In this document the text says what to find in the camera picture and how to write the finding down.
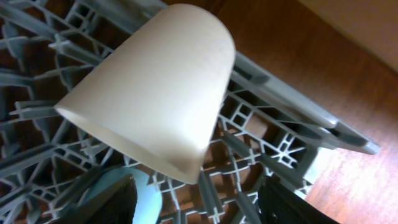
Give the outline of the light blue cup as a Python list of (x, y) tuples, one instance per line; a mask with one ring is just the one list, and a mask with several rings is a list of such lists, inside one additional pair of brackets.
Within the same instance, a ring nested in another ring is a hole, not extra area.
[(162, 194), (158, 187), (149, 184), (150, 176), (148, 174), (135, 168), (122, 167), (102, 174), (89, 189), (82, 205), (128, 174), (134, 178), (137, 192), (136, 209), (131, 223), (155, 223), (162, 208)]

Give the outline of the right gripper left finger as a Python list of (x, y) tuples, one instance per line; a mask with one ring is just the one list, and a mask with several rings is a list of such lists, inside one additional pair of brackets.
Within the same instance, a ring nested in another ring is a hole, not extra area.
[(125, 175), (55, 224), (131, 223), (137, 203), (132, 175)]

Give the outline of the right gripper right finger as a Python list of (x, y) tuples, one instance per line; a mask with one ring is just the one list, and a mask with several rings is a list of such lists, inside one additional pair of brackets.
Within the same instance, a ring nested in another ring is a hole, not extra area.
[(257, 193), (262, 223), (338, 224), (283, 186), (278, 178), (265, 177)]

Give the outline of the white cup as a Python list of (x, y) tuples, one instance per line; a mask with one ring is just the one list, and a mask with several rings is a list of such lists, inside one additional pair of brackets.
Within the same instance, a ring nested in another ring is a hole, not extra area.
[(234, 40), (216, 16), (174, 4), (123, 42), (55, 109), (124, 155), (195, 184), (235, 55)]

